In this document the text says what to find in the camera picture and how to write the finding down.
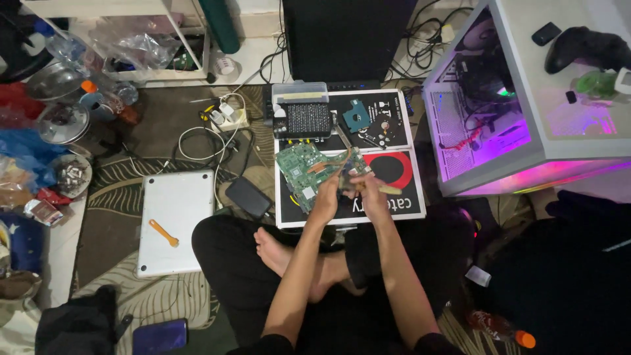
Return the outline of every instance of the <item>purple phone case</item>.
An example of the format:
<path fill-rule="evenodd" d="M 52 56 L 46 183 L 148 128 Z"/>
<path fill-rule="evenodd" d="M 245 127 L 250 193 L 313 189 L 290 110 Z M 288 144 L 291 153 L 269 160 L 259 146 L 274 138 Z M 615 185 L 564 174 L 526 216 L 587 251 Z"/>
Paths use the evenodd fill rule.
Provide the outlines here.
<path fill-rule="evenodd" d="M 143 325 L 134 330 L 133 355 L 152 355 L 183 347 L 187 331 L 186 319 Z"/>

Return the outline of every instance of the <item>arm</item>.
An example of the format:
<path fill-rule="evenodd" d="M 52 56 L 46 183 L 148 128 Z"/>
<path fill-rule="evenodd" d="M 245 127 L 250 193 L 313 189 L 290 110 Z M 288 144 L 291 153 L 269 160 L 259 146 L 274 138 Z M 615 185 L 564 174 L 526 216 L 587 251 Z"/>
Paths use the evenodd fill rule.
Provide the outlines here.
<path fill-rule="evenodd" d="M 333 174 L 318 187 L 314 208 L 269 307 L 261 337 L 280 334 L 296 347 L 316 269 L 320 237 L 338 209 L 338 174 Z"/>
<path fill-rule="evenodd" d="M 377 232 L 386 292 L 401 338 L 412 349 L 424 335 L 440 333 L 432 308 L 394 226 L 386 194 L 379 192 L 378 184 L 381 182 L 371 175 L 352 179 L 351 182 L 366 184 L 362 202 Z"/>

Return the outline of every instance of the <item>game controller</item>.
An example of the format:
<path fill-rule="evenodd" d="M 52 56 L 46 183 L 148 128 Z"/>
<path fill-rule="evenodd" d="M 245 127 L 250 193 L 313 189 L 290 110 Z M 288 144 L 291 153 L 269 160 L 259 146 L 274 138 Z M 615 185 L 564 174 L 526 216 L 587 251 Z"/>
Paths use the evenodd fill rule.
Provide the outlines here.
<path fill-rule="evenodd" d="M 592 31 L 585 26 L 570 27 L 557 37 L 544 69 L 556 74 L 576 59 L 601 69 L 631 69 L 631 49 L 619 35 Z"/>

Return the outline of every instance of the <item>orange bottle cap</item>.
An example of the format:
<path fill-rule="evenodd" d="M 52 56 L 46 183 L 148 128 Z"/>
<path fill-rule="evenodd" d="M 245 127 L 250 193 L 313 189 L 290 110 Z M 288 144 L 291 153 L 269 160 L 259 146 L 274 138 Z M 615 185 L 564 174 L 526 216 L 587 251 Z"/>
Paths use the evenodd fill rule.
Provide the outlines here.
<path fill-rule="evenodd" d="M 534 348 L 534 345 L 536 344 L 533 335 L 523 330 L 515 332 L 515 340 L 519 345 L 527 347 L 528 349 Z"/>
<path fill-rule="evenodd" d="M 95 92 L 97 92 L 97 84 L 94 84 L 90 80 L 86 80 L 83 83 L 81 83 L 81 88 L 83 90 L 85 90 L 85 92 L 87 92 L 87 93 L 95 93 Z"/>

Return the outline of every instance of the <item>orange plastic opening tool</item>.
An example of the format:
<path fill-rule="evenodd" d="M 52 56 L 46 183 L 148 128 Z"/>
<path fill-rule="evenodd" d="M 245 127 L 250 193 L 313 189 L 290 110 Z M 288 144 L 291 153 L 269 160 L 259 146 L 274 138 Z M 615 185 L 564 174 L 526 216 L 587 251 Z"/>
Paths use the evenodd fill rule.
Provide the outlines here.
<path fill-rule="evenodd" d="M 169 233 L 167 233 L 160 224 L 153 219 L 149 220 L 149 225 L 152 226 L 158 233 L 162 234 L 163 237 L 167 238 L 168 243 L 171 244 L 172 247 L 177 248 L 180 245 L 180 241 L 177 238 L 173 238 Z"/>

